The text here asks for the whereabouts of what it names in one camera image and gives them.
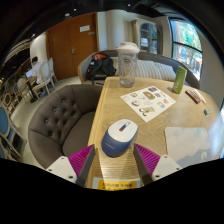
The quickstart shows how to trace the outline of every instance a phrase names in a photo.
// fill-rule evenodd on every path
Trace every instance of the jar lid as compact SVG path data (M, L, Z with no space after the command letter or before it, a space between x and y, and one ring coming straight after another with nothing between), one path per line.
M121 42L121 45L117 48L118 53L136 53L138 54L140 49L135 43Z

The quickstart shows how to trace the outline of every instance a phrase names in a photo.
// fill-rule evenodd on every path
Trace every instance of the person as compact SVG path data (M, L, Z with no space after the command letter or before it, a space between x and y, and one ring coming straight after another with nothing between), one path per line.
M40 74L40 71L39 71L39 68L41 66L41 62L38 62L38 57L35 56L33 59L32 59L32 64L33 64L33 68L32 68L32 76L33 77L36 77L36 82L33 84L33 87L34 86L37 86L39 84L41 84L43 81L41 79L41 74ZM43 88L40 89L40 95L43 96L45 94L45 91L43 90Z

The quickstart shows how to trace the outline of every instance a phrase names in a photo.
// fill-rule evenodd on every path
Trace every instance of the wooden door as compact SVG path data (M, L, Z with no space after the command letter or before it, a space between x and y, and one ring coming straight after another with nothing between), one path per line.
M69 23L64 21L48 30L49 53L53 58L54 72L58 80L74 77L71 57Z
M80 62L90 54L98 51L96 13L88 13L72 18L70 20L69 31L75 75L78 75L77 69Z
M80 27L90 30L80 32ZM77 76L78 65L91 53L98 51L96 13L88 13L61 22L47 32L50 57L58 80Z

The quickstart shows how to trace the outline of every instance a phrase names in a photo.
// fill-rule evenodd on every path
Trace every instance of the cup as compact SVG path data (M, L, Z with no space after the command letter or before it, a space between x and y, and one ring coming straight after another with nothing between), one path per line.
M118 51L118 74L122 87L132 87L135 83L138 53L140 49L131 42L122 42Z
M187 75L187 70L179 66L176 72L176 78L173 84L173 91L180 94L184 85L184 81Z

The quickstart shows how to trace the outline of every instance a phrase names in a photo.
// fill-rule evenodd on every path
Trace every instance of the white cabinet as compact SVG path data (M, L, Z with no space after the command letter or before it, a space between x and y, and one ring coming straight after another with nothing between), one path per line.
M133 42L140 51L162 55L162 27L142 19L132 21Z

